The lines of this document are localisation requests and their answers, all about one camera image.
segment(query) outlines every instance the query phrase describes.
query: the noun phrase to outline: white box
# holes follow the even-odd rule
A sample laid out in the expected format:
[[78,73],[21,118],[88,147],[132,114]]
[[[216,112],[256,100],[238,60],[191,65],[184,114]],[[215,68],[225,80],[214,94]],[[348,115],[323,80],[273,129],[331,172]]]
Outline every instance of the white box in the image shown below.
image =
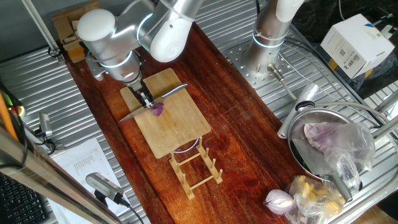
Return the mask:
[[378,66],[394,49],[361,14],[333,25],[321,47],[350,78]]

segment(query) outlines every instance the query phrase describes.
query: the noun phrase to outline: keyboard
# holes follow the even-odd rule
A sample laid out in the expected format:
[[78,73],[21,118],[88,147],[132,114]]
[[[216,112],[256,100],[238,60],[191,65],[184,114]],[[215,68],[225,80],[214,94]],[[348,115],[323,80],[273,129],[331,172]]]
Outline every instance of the keyboard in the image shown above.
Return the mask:
[[47,219],[38,193],[0,173],[0,223],[40,224]]

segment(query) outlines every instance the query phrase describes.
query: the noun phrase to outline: cardboard box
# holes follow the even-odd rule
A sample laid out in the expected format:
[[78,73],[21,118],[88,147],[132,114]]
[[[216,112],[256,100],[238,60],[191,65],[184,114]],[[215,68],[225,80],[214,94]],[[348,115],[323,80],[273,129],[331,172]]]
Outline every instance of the cardboard box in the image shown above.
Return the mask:
[[[87,4],[64,9],[51,15],[55,30],[60,38],[60,42],[73,63],[85,59],[84,49],[79,44],[81,40],[74,30],[77,26],[77,21],[86,14],[86,12],[99,8],[100,5],[98,4],[98,1],[92,0]],[[70,37],[75,37],[76,40],[70,42],[68,41],[71,39]]]
[[332,26],[321,47],[350,78],[378,66],[394,49],[361,14]]

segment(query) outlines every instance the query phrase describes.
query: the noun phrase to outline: kitchen knife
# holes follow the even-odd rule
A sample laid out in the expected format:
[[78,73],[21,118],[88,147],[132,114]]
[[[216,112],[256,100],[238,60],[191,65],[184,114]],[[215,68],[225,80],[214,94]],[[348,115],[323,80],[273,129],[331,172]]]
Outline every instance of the kitchen knife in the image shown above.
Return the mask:
[[353,200],[353,196],[347,185],[339,178],[337,172],[329,166],[325,160],[325,156],[318,149],[312,147],[306,139],[293,139],[292,141],[312,174],[329,175],[344,200],[346,202]]
[[[160,97],[154,99],[154,103],[153,103],[152,105],[156,105],[157,103],[162,103],[162,102],[164,101],[164,99],[166,99],[166,97],[169,97],[169,96],[173,95],[174,93],[176,93],[176,92],[178,92],[178,91],[180,91],[180,90],[186,88],[187,86],[188,86],[188,83],[183,83],[183,84],[181,84],[181,85],[175,87],[174,89],[168,91],[167,93],[163,94],[162,96],[160,96]],[[139,115],[139,114],[141,114],[141,113],[143,113],[143,112],[145,112],[145,111],[147,111],[147,110],[150,110],[150,107],[146,107],[146,108],[140,107],[140,108],[136,109],[135,111],[129,113],[129,114],[128,114],[127,116],[125,116],[123,119],[121,119],[121,120],[119,121],[119,123],[128,121],[128,120],[130,120],[131,118],[134,118],[135,116],[137,116],[137,115]]]

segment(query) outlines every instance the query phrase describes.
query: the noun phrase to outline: paper sheet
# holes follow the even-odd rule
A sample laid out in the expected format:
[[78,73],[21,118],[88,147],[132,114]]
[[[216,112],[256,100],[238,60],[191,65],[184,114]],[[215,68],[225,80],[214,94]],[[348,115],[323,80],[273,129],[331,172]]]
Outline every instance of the paper sheet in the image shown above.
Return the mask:
[[[53,158],[53,160],[93,195],[95,189],[86,183],[86,176],[88,174],[98,172],[108,180],[120,186],[100,144],[95,138]],[[91,223],[56,202],[51,200],[49,200],[49,202],[59,224]],[[117,205],[108,198],[106,199],[106,203],[108,204],[108,208],[117,216],[128,209],[122,205]]]

